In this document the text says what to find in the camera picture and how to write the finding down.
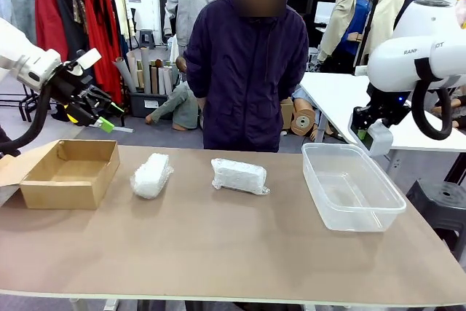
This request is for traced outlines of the beige paper roll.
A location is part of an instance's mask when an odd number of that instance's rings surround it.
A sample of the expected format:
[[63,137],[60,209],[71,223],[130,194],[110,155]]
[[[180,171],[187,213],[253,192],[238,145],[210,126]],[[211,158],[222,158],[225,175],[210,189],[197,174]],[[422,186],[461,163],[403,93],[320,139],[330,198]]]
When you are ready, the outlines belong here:
[[127,53],[127,63],[130,70],[130,75],[133,79],[136,88],[143,88],[143,78],[138,74],[138,61],[135,53],[131,50]]

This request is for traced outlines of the mannequin beige vest navy shirt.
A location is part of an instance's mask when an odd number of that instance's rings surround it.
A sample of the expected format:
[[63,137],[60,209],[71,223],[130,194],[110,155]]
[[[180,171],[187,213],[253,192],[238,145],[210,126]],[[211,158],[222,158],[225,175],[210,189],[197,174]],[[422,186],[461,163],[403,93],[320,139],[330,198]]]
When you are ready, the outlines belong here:
[[379,0],[364,51],[366,61],[380,44],[392,37],[401,16],[413,1],[415,0]]

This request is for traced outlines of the kneeling mannequin in grey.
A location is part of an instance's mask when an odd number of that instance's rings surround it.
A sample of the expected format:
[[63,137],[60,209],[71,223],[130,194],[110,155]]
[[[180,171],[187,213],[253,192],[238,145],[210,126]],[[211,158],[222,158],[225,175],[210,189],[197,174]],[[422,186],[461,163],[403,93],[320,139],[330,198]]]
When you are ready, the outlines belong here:
[[145,118],[147,125],[156,124],[166,114],[172,114],[172,129],[195,130],[198,128],[200,108],[187,79],[180,82],[167,96],[167,100]]

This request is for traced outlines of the mannequin beige coat blue shirt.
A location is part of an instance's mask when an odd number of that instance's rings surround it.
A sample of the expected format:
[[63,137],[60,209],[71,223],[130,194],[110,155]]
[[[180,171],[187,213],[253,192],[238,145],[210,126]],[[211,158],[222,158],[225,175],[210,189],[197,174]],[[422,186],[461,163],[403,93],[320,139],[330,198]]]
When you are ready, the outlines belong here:
[[351,74],[371,0],[336,0],[320,43],[319,72]]

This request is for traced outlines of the bare seated mannequin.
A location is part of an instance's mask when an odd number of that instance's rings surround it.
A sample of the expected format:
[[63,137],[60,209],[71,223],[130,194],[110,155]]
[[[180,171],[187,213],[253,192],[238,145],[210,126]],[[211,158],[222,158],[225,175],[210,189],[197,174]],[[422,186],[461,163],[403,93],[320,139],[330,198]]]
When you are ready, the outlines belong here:
[[451,94],[452,127],[466,130],[466,84],[456,88]]

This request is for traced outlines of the black plastic stool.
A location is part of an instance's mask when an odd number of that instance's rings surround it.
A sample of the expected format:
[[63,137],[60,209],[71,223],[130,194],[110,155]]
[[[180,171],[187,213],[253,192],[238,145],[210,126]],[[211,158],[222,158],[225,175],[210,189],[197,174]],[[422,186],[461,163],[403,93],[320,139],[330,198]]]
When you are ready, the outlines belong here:
[[449,182],[419,179],[406,198],[459,261],[466,248],[466,189]]

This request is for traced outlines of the person in purple jacket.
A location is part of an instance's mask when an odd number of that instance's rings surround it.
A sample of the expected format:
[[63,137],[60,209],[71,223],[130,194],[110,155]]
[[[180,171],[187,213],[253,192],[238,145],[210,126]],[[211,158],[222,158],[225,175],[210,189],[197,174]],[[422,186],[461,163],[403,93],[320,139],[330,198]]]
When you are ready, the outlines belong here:
[[309,38],[288,0],[213,0],[184,57],[206,149],[276,152],[283,116],[307,66]]

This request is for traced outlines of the brown cardboard spool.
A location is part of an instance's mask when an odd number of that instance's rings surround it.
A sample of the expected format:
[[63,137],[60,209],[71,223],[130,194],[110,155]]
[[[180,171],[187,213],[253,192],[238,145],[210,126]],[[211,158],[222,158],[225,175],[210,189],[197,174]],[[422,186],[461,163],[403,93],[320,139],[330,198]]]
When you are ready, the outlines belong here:
[[315,111],[311,103],[303,98],[293,100],[291,131],[299,136],[308,134],[315,125]]

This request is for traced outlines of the brown cardboard box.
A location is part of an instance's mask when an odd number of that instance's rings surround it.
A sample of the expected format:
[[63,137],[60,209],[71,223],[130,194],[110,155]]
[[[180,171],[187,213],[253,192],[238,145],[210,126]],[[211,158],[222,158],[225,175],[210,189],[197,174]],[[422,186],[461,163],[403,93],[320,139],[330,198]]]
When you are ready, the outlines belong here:
[[119,164],[116,141],[56,140],[0,159],[0,187],[18,185],[30,209],[95,210]]

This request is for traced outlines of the red dress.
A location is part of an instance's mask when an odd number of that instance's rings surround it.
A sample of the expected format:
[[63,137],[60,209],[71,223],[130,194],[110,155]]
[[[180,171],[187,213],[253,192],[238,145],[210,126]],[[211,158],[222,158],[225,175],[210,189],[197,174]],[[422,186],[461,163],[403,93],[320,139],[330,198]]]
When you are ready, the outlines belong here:
[[94,65],[95,79],[116,104],[123,103],[120,72],[114,65],[120,56],[120,40],[111,0],[83,0],[90,48],[101,59]]

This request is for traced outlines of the red coat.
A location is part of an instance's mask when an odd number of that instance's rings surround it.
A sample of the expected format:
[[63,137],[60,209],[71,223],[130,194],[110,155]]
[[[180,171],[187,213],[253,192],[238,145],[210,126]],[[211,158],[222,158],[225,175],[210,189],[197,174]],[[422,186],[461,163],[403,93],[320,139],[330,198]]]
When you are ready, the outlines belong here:
[[35,20],[37,46],[55,50],[66,61],[68,45],[57,0],[35,0]]

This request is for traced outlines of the mannequin in light blue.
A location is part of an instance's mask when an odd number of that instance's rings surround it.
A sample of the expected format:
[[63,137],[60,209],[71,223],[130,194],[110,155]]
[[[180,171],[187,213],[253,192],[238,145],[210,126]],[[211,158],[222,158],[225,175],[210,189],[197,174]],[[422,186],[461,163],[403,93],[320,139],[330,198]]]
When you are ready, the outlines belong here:
[[310,96],[305,92],[305,90],[299,85],[296,90],[294,91],[294,93],[292,94],[292,101],[295,99],[295,98],[303,98],[304,100],[308,101],[309,103],[311,103],[312,105],[312,108],[314,109],[316,115],[315,115],[315,125],[313,127],[313,129],[308,133],[306,134],[305,136],[308,136],[309,137],[309,140],[311,142],[314,142],[316,140],[316,137],[317,137],[317,128],[318,128],[318,125],[319,125],[319,122],[321,121],[321,113],[320,113],[320,110],[317,109],[313,104],[312,104],[312,100],[310,98]]

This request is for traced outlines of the clear plastic container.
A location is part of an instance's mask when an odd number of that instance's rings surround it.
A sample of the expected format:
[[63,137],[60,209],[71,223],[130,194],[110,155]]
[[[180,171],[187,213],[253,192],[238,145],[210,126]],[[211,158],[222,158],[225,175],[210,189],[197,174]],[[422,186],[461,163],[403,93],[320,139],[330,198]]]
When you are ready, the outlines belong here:
[[406,210],[391,179],[361,148],[306,143],[303,174],[325,226],[340,232],[385,232]]

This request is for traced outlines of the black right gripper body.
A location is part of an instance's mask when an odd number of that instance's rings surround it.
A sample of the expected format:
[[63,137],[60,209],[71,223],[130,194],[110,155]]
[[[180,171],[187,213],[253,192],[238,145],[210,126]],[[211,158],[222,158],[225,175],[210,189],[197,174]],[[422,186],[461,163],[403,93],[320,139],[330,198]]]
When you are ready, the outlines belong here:
[[362,106],[366,108],[367,127],[379,119],[386,127],[398,125],[411,110],[406,103],[409,92],[383,92],[372,84],[368,86],[366,92],[371,98],[367,106]]

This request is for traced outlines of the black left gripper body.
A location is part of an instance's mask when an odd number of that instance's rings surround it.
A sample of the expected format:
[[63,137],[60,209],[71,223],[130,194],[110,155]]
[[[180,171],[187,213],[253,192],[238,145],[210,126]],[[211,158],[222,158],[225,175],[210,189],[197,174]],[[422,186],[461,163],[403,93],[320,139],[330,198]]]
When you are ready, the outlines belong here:
[[98,104],[95,86],[90,83],[90,76],[78,66],[69,70],[59,66],[50,79],[52,97],[60,103],[69,114],[82,126],[94,125],[98,120],[95,105]]

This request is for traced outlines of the person in grey hoodie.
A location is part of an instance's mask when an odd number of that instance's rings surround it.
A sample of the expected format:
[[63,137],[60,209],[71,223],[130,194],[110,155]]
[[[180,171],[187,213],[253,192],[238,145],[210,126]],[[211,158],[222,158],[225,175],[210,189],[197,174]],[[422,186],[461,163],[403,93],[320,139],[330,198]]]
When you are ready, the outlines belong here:
[[213,0],[167,0],[163,34],[176,36],[178,46],[189,43],[194,23],[200,11]]

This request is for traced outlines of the grey plastic stool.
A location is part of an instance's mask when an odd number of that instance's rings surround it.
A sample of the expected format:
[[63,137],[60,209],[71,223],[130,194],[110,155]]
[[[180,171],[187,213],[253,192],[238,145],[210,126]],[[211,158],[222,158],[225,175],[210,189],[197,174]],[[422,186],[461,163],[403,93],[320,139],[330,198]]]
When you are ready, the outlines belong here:
[[139,47],[153,50],[155,48],[155,39],[152,30],[141,29],[139,31]]

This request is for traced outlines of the black storage bin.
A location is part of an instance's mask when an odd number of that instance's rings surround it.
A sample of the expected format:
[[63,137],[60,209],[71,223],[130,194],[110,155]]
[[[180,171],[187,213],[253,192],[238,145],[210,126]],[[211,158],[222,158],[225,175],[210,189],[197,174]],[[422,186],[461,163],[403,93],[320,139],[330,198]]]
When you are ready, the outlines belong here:
[[145,118],[167,100],[167,95],[153,95],[140,92],[130,92],[129,96],[131,113],[137,118]]

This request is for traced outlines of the tall grey paper roll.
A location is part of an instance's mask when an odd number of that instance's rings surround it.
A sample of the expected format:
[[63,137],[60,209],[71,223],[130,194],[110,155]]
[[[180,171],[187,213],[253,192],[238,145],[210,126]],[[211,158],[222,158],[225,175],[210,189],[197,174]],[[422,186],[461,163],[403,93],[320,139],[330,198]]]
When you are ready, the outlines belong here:
[[141,62],[143,68],[143,88],[145,94],[151,93],[151,77],[149,65],[149,49],[147,47],[141,48]]

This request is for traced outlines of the cream garment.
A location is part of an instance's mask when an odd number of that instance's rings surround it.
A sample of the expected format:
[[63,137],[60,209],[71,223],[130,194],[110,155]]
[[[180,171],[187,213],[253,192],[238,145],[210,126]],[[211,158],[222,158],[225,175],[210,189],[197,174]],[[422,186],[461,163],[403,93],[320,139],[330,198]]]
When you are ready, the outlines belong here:
[[119,21],[120,33],[128,40],[133,34],[132,12],[129,0],[114,0]]

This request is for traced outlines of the grey fluffy coat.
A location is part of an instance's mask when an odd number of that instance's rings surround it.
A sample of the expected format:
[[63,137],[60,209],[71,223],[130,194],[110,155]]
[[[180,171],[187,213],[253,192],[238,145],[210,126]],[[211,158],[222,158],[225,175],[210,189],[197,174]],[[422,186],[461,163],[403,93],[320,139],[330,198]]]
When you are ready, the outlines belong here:
[[0,18],[22,31],[32,44],[37,44],[35,3],[35,0],[0,0]]

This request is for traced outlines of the thick grey paper roll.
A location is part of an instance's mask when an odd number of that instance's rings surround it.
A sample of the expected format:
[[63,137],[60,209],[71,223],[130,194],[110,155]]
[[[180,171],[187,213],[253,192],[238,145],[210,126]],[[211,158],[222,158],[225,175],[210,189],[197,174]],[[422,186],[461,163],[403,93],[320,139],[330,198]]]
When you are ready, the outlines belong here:
[[133,80],[133,78],[131,76],[130,70],[129,70],[128,65],[126,64],[124,58],[123,57],[116,58],[116,60],[114,61],[114,65],[116,66],[116,68],[120,72],[120,75],[123,78],[123,80],[125,81],[125,84],[126,84],[128,90],[131,93],[137,93],[134,80]]

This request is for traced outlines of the small open cardboard carton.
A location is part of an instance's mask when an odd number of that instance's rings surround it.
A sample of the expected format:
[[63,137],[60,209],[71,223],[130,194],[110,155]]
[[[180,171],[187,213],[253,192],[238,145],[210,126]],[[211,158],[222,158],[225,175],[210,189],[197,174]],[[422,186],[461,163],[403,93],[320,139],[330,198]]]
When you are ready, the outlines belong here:
[[289,130],[293,119],[294,104],[292,98],[287,98],[280,102],[281,114],[283,118],[282,130]]

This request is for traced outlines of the bulky bubble-wrapped clock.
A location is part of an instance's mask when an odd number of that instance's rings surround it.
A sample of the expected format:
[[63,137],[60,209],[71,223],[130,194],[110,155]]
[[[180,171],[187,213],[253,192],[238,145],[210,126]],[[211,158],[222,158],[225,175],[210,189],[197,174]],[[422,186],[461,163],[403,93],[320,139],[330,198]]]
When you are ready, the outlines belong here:
[[157,198],[172,173],[167,154],[151,154],[130,178],[133,194],[146,200]]

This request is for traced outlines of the black tripod pole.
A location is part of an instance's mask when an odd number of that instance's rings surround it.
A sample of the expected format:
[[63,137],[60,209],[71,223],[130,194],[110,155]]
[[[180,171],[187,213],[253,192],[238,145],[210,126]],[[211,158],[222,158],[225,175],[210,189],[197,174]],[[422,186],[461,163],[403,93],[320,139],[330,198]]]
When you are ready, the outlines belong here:
[[371,25],[373,22],[374,14],[376,11],[376,7],[378,5],[380,0],[371,0],[370,5],[371,5],[371,11],[366,19],[366,24],[365,28],[363,30],[363,38],[359,44],[357,54],[355,56],[355,61],[354,61],[354,68],[357,66],[360,66],[361,64],[364,64],[368,60],[368,38],[369,34],[371,32]]

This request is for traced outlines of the white screen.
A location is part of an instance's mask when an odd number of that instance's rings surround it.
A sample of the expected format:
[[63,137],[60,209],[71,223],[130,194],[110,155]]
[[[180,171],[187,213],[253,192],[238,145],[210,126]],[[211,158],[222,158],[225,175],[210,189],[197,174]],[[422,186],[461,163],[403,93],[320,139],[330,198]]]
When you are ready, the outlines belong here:
[[328,25],[335,5],[335,2],[319,1],[316,7],[314,23]]

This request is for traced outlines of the black garment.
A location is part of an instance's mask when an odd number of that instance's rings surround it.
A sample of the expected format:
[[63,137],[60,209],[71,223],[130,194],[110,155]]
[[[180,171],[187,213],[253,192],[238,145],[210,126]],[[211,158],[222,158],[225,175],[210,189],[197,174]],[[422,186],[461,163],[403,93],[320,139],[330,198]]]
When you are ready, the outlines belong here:
[[62,20],[66,44],[68,47],[68,60],[76,59],[78,50],[88,50],[89,39],[87,35],[87,21],[81,25],[74,21],[72,0],[56,0]]

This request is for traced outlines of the white table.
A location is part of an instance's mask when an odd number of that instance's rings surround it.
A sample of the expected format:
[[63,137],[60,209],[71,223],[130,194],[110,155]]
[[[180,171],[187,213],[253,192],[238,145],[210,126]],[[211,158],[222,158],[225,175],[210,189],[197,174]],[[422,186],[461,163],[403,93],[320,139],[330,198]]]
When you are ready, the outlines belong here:
[[[316,141],[322,141],[325,124],[330,122],[347,143],[356,144],[357,140],[349,129],[350,117],[356,106],[365,106],[370,101],[366,93],[368,77],[306,72],[301,87],[321,112]],[[393,125],[390,132],[393,142],[387,174],[391,177],[400,169],[402,160],[410,151],[466,152],[465,134],[452,130],[447,139],[433,140],[419,130],[412,114],[408,114],[399,125]]]

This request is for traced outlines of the patterned scarf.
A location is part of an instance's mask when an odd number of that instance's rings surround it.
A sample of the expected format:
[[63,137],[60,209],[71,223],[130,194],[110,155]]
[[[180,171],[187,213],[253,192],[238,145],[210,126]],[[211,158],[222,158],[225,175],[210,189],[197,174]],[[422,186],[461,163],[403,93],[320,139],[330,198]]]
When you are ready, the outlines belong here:
[[85,25],[86,17],[85,17],[83,0],[72,0],[72,2],[73,2],[74,21],[81,25]]

